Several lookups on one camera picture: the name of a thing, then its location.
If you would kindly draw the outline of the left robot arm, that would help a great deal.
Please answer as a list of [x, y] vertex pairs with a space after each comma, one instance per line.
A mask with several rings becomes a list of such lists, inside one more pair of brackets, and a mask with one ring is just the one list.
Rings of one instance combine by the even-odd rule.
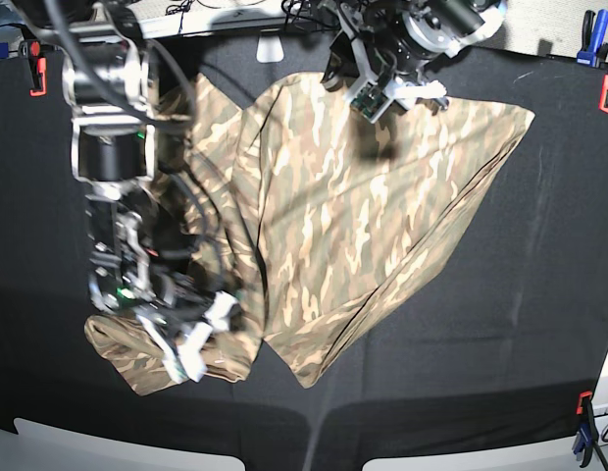
[[326, 79], [356, 78], [367, 66], [376, 77], [419, 83], [438, 57], [493, 37], [507, 9], [505, 1], [341, 1]]

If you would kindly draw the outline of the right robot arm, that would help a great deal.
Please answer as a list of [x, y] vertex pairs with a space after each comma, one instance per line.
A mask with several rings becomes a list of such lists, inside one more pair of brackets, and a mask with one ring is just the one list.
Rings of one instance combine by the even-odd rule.
[[92, 249], [88, 289], [109, 314], [127, 311], [158, 340], [201, 327], [229, 329], [237, 300], [221, 277], [198, 282], [181, 269], [210, 239], [206, 229], [167, 247], [156, 237], [162, 207], [150, 185], [158, 171], [190, 195], [178, 172], [160, 162], [192, 124], [159, 109], [158, 66], [180, 67], [143, 35], [124, 1], [17, 1], [15, 10], [42, 42], [62, 50], [63, 93], [72, 111], [71, 166], [89, 187], [86, 214]]

